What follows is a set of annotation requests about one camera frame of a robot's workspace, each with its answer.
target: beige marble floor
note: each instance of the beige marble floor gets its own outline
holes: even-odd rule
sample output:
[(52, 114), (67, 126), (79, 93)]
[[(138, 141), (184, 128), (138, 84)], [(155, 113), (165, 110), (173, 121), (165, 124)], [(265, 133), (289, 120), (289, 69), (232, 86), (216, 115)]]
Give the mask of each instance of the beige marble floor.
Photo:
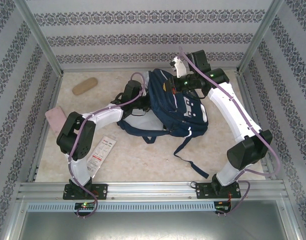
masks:
[[(227, 70), (225, 72), (241, 101), (234, 71)], [(132, 72), (128, 71), (65, 73), (57, 106), (63, 109), (66, 116), (73, 111), (89, 113), (103, 108), (124, 90), (131, 74)], [(82, 95), (73, 95), (73, 87), (90, 77), (97, 78), (98, 85)], [(227, 162), (226, 151), (235, 142), (228, 124), (216, 106), (208, 98), (202, 102), (208, 114), (209, 128), (203, 136), (193, 138), (179, 155), (183, 159), (194, 161), (197, 166), (210, 175), (210, 180), (213, 174), (222, 169)], [(183, 142), (183, 138), (166, 135), (158, 137), (154, 144), (148, 145), (142, 138), (128, 135), (117, 124), (112, 123), (95, 133), (89, 155), (105, 135), (117, 142), (97, 172), (94, 178), (96, 182), (205, 180), (188, 163), (173, 156), (173, 151)], [(252, 169), (263, 171), (259, 162)], [(50, 130), (36, 181), (67, 182), (69, 178), (67, 160), (56, 145), (56, 137)], [(241, 179), (264, 180), (265, 178), (246, 173)]]

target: metal plate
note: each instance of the metal plate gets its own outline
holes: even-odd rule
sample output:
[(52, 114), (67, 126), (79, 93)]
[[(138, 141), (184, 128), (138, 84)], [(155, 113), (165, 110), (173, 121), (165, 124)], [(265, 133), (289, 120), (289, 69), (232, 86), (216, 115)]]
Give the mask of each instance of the metal plate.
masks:
[[(91, 192), (95, 194), (98, 200), (106, 200), (107, 197), (107, 184), (92, 184)], [(93, 197), (88, 195), (86, 198), (73, 195), (71, 185), (66, 184), (63, 193), (64, 200), (91, 200)]]
[(240, 199), (242, 197), (237, 182), (225, 187), (225, 190), (222, 190), (218, 195), (215, 194), (210, 182), (196, 183), (197, 199), (228, 199), (229, 193), (233, 199)]

